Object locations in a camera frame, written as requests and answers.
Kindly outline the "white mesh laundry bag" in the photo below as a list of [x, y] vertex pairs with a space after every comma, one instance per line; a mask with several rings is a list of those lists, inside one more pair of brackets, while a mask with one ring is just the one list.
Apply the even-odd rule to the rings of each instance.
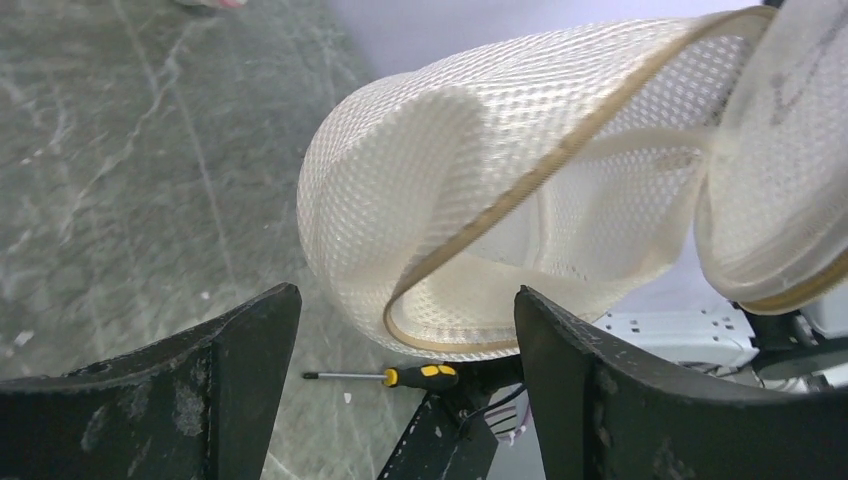
[[345, 98], [306, 151], [306, 261], [391, 350], [513, 355], [529, 286], [594, 322], [687, 241], [759, 314], [847, 276], [847, 5], [574, 26]]

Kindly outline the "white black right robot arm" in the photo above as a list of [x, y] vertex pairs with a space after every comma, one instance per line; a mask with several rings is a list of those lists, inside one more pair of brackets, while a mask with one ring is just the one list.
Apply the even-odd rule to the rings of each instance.
[[778, 316], [737, 305], [605, 314], [596, 327], [672, 363], [740, 384], [791, 393], [847, 385], [847, 287]]

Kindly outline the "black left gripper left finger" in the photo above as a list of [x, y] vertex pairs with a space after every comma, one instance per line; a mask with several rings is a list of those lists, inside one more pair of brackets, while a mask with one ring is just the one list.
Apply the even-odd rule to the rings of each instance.
[[1, 385], [5, 479], [257, 479], [301, 313], [283, 283], [61, 376]]

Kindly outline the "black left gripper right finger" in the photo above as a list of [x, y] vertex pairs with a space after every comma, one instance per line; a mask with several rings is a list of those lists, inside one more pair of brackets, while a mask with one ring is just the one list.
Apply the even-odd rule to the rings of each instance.
[[648, 353], [529, 287], [514, 318], [550, 479], [843, 479], [847, 393], [740, 385]]

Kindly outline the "pink rimmed mesh bag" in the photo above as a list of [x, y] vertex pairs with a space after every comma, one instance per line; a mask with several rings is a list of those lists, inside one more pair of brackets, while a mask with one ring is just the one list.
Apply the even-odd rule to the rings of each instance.
[[178, 4], [188, 7], [207, 7], [216, 9], [239, 8], [247, 4], [247, 0], [175, 0]]

